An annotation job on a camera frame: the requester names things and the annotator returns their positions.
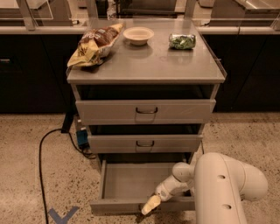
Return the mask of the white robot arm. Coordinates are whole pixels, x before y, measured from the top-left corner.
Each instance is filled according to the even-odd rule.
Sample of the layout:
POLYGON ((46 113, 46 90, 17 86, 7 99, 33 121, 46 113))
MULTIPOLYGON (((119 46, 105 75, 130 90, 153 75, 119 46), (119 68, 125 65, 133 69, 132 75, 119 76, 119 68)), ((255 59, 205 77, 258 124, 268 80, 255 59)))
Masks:
POLYGON ((193 189, 196 224, 248 224, 242 202, 261 200, 268 188, 268 180, 258 168, 209 152, 194 165, 176 163, 141 213, 146 215, 177 193, 193 189))

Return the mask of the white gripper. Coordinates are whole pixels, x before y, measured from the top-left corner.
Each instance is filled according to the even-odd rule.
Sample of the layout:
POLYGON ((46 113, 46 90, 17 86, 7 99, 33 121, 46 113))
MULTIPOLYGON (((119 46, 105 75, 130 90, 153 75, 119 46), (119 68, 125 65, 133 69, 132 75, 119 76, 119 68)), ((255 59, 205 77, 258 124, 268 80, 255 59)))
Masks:
POLYGON ((187 190, 187 183, 180 182, 174 176, 169 176, 161 182, 155 190, 155 194, 151 196, 143 206, 141 212, 143 215, 148 214, 153 209, 158 207, 162 201, 167 201, 174 197, 177 193, 182 193, 187 190))

